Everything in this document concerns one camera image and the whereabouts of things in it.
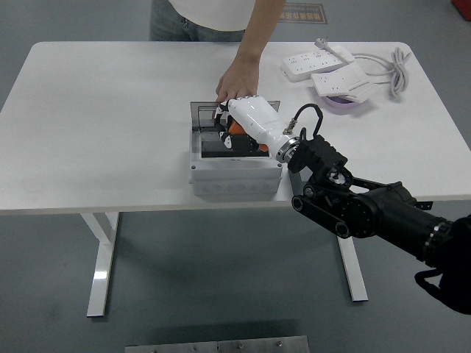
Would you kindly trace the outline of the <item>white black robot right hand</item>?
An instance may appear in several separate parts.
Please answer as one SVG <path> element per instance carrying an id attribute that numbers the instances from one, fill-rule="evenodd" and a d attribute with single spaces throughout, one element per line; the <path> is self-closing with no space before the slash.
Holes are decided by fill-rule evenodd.
<path id="1" fill-rule="evenodd" d="M 222 143 L 233 151 L 269 151 L 278 162 L 288 163 L 299 144 L 293 135 L 297 119 L 283 121 L 261 96 L 218 104 L 213 121 Z"/>

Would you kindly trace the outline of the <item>person's left hand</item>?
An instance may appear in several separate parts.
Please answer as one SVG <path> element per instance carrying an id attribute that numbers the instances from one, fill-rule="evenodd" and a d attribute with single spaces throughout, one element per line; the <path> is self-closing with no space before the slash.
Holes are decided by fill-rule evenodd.
<path id="1" fill-rule="evenodd" d="M 234 60 L 216 86 L 216 101 L 254 96 L 258 90 L 259 62 Z"/>

